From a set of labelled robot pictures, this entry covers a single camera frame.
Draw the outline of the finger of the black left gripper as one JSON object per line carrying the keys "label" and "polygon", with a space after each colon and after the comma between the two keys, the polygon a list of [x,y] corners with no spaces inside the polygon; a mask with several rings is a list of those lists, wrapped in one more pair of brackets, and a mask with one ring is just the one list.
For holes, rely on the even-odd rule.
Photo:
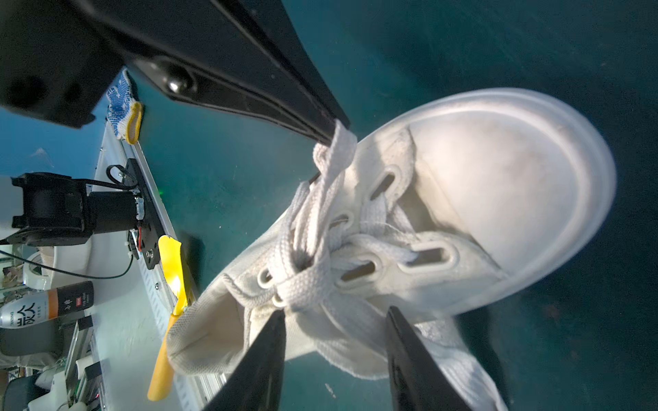
{"label": "finger of the black left gripper", "polygon": [[329,145],[348,125],[279,0],[77,1],[126,65],[169,99]]}

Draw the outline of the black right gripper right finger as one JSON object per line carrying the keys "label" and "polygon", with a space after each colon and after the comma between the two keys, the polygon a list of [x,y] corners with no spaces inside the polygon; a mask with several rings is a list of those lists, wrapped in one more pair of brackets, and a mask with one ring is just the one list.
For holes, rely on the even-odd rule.
{"label": "black right gripper right finger", "polygon": [[461,395],[421,342],[399,308],[386,317],[386,349],[395,410],[468,410]]}

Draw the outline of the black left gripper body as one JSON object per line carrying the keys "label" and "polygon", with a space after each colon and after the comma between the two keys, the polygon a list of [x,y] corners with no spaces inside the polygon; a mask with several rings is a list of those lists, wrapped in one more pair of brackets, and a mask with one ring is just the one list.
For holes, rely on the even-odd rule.
{"label": "black left gripper body", "polygon": [[131,1],[3,1],[1,106],[70,128],[94,121],[123,65],[99,24],[133,9]]}

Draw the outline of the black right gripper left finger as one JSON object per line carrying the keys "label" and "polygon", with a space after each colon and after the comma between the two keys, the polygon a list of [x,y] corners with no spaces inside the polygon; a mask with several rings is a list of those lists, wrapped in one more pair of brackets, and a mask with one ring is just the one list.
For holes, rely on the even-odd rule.
{"label": "black right gripper left finger", "polygon": [[284,311],[275,311],[204,411],[278,410],[284,375]]}

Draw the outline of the white canvas sneaker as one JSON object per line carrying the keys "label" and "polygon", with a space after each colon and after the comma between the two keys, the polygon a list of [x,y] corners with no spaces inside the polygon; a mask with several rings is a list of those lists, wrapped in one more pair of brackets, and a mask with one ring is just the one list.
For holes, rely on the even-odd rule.
{"label": "white canvas sneaker", "polygon": [[[381,128],[388,125],[408,126],[417,145],[414,183],[400,200],[413,210],[411,222],[465,234],[505,272],[495,284],[460,289],[445,313],[397,308],[469,406],[503,410],[453,317],[531,286],[587,244],[613,203],[613,156],[571,106],[517,88],[439,99]],[[178,373],[217,373],[222,343],[243,329],[240,305],[219,293],[219,275],[169,330],[167,355]]]}

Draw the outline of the blue dotted work glove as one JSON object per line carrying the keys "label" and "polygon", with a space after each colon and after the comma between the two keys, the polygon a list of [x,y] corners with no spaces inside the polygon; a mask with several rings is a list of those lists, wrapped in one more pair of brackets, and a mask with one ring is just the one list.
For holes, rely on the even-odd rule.
{"label": "blue dotted work glove", "polygon": [[135,145],[140,137],[144,105],[133,93],[133,83],[126,68],[122,70],[116,84],[108,88],[106,98],[106,121],[111,125],[115,137]]}

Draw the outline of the yellow toy shovel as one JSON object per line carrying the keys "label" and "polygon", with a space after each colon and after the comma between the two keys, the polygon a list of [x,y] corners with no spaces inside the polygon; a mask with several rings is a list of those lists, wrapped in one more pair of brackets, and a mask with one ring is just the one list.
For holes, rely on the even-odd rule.
{"label": "yellow toy shovel", "polygon": [[164,235],[159,238],[158,246],[164,280],[169,291],[176,298],[176,303],[171,309],[166,325],[166,335],[163,337],[147,391],[147,399],[150,402],[159,402],[168,397],[171,392],[174,371],[167,355],[167,336],[171,327],[190,304],[186,285],[188,268],[183,257],[182,243],[171,236]]}

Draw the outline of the dark labelled drink bottle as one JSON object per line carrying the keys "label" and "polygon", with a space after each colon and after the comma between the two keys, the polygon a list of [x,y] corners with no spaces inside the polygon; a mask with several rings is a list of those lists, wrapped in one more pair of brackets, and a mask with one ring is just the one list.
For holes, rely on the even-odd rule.
{"label": "dark labelled drink bottle", "polygon": [[86,281],[22,296],[1,307],[1,327],[22,329],[77,313],[94,304],[94,284]]}

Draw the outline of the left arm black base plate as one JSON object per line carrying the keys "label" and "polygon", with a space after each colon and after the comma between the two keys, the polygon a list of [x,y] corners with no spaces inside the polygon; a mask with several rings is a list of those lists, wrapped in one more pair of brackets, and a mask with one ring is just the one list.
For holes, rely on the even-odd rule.
{"label": "left arm black base plate", "polygon": [[136,184],[133,190],[137,208],[137,226],[133,230],[135,256],[152,270],[160,263],[159,238],[166,232],[138,161],[128,159],[125,169],[126,185]]}

